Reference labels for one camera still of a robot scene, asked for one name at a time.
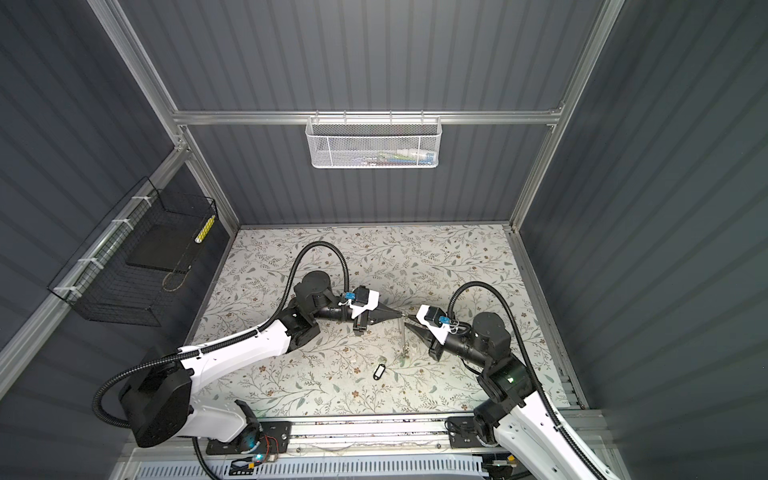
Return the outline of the black headed key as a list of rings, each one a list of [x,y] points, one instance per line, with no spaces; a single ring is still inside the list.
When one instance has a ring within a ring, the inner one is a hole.
[[[384,374],[386,373],[386,370],[387,370],[386,359],[384,357],[381,357],[379,359],[379,363],[377,364],[377,366],[375,367],[372,373],[372,379],[374,381],[382,380],[384,377]]]

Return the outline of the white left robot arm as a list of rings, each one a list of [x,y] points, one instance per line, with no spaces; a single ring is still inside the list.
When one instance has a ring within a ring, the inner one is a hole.
[[[207,405],[198,393],[214,381],[258,361],[277,357],[313,340],[319,321],[349,321],[357,335],[368,326],[401,318],[384,305],[378,292],[360,286],[336,295],[323,271],[306,274],[294,288],[294,299],[276,320],[261,328],[216,342],[180,349],[181,359],[133,373],[119,394],[134,439],[149,448],[175,437],[208,438],[237,452],[256,452],[268,436],[251,407],[237,400],[230,407]]]

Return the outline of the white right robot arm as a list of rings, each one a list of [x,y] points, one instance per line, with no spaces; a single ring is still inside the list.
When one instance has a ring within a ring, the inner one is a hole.
[[[539,392],[538,382],[511,350],[511,334],[496,313],[453,320],[424,305],[406,327],[438,360],[451,353],[470,364],[487,399],[473,410],[478,440],[511,453],[536,479],[616,479],[618,475]]]

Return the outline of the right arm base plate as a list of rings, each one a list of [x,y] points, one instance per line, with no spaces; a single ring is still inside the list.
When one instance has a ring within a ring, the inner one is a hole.
[[[484,442],[478,436],[472,416],[449,416],[444,420],[444,428],[448,433],[450,447],[453,449],[498,446],[497,443]]]

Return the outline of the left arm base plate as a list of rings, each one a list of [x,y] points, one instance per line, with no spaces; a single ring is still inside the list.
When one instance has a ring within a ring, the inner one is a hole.
[[[228,443],[210,440],[205,453],[209,456],[236,454],[278,455],[287,452],[293,424],[288,421],[261,422],[258,427],[247,426]]]

